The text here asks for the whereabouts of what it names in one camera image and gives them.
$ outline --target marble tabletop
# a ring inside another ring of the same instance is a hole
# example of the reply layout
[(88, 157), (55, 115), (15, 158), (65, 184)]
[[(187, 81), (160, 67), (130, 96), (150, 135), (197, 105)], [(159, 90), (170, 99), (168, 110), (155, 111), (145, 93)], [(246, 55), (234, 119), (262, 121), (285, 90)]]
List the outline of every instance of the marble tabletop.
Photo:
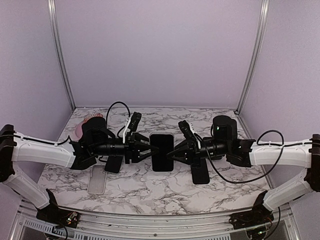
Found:
[[(105, 117), (107, 110), (77, 108), (60, 140), (68, 135), (74, 139), (76, 126), (87, 114), (102, 113)], [(131, 107), (130, 110), (142, 113), (139, 133), (147, 137), (155, 132), (171, 133), (175, 145), (184, 139), (178, 127), (181, 120), (193, 123), (195, 131), (207, 137), (215, 116), (237, 119), (233, 111), (224, 109)], [(117, 133), (126, 120), (127, 110), (115, 106), (109, 114), (108, 128)], [(238, 135), (247, 138), (239, 122)], [(152, 171), (151, 158), (132, 164), (123, 161), (119, 174), (107, 174), (103, 195), (87, 192), (92, 167), (80, 171), (47, 164), (38, 183), (54, 193), (60, 206), (130, 215), (192, 215), (242, 209), (251, 207), (258, 194), (269, 189), (265, 178), (247, 184), (227, 183), (213, 171), (209, 162), (207, 165), (210, 183), (204, 185), (194, 185), (190, 166), (180, 162), (174, 162), (171, 172)], [(240, 168), (226, 162), (225, 158), (215, 161), (215, 165), (222, 175), (233, 181), (263, 174), (260, 167)]]

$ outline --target black phone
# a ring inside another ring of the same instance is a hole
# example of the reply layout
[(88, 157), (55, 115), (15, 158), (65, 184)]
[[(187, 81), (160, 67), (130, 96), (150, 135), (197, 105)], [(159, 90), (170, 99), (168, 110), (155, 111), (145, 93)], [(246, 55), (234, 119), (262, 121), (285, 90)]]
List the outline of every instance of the black phone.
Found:
[(172, 134), (152, 133), (150, 145), (158, 147), (159, 153), (151, 156), (152, 170), (154, 172), (171, 172), (174, 169), (174, 161), (167, 158), (167, 154), (174, 150), (174, 136)]

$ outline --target white wall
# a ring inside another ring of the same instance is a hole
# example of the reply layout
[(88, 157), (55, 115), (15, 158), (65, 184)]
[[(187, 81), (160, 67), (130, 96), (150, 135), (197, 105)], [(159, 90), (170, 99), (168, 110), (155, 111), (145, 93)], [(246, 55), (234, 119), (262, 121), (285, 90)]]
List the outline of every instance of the white wall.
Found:
[[(0, 128), (56, 140), (71, 109), (43, 0), (0, 1)], [(24, 163), (38, 180), (43, 165)], [(20, 197), (0, 184), (0, 239), (8, 239)]]
[[(320, 1), (270, 1), (262, 50), (242, 112), (249, 130), (257, 138), (277, 129), (286, 141), (320, 133), (319, 91)], [(279, 185), (300, 170), (279, 166), (271, 177)], [(312, 193), (291, 204), (302, 240), (319, 239), (319, 197)]]
[(260, 0), (57, 0), (77, 106), (237, 107)]

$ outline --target robotic arm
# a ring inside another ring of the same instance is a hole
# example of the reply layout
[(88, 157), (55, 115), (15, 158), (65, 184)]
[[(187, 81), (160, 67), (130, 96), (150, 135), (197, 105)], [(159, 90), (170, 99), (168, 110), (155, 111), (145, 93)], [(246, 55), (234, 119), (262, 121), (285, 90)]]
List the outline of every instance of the robotic arm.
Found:
[(133, 113), (121, 139), (107, 129), (103, 117), (93, 117), (82, 125), (83, 136), (78, 142), (68, 142), (69, 138), (64, 142), (31, 138), (15, 132), (13, 125), (5, 125), (0, 131), (0, 182), (33, 203), (38, 210), (38, 219), (75, 228), (79, 214), (59, 208), (54, 194), (28, 177), (18, 162), (84, 170), (97, 163), (97, 156), (109, 156), (107, 163), (121, 161), (120, 170), (123, 157), (126, 164), (138, 163), (157, 153), (158, 149), (147, 143), (149, 139), (136, 132), (140, 119), (140, 113)]
[[(207, 162), (226, 156), (227, 162), (250, 168), (260, 165), (300, 166), (304, 169), (281, 186), (262, 192), (252, 210), (234, 213), (229, 222), (234, 229), (248, 228), (274, 220), (272, 211), (312, 191), (320, 192), (320, 135), (296, 142), (259, 142), (254, 139), (238, 139), (237, 122), (228, 116), (213, 119), (211, 137), (201, 138), (186, 121), (179, 122), (184, 141), (167, 157), (191, 166), (195, 184), (209, 182)], [(207, 181), (196, 177), (206, 176)]]

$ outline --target marble table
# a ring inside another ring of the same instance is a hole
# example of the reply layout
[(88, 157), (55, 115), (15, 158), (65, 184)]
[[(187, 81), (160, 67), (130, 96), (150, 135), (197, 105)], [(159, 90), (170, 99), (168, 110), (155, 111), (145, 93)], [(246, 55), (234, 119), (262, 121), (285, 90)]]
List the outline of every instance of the marble table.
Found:
[[(107, 110), (77, 108), (60, 140), (68, 135), (74, 138), (75, 127), (87, 114), (96, 112), (105, 117)], [(215, 116), (237, 119), (233, 111), (223, 109), (131, 107), (130, 110), (142, 113), (139, 133), (145, 136), (154, 132), (171, 133), (175, 145), (184, 139), (178, 128), (181, 120), (193, 123), (195, 131), (207, 137)], [(126, 119), (126, 109), (115, 106), (109, 114), (109, 129), (117, 133)], [(247, 138), (239, 122), (238, 135)], [(123, 161), (119, 174), (107, 174), (103, 195), (87, 192), (92, 167), (80, 171), (47, 164), (38, 183), (55, 194), (60, 206), (128, 215), (193, 215), (242, 209), (251, 207), (258, 194), (269, 189), (265, 178), (247, 184), (227, 183), (209, 163), (207, 165), (210, 183), (204, 185), (194, 185), (190, 166), (180, 162), (174, 163), (172, 172), (153, 172), (151, 158), (132, 164)], [(215, 165), (222, 175), (233, 181), (249, 180), (263, 174), (260, 167), (240, 168), (226, 162), (225, 158), (215, 161)]]

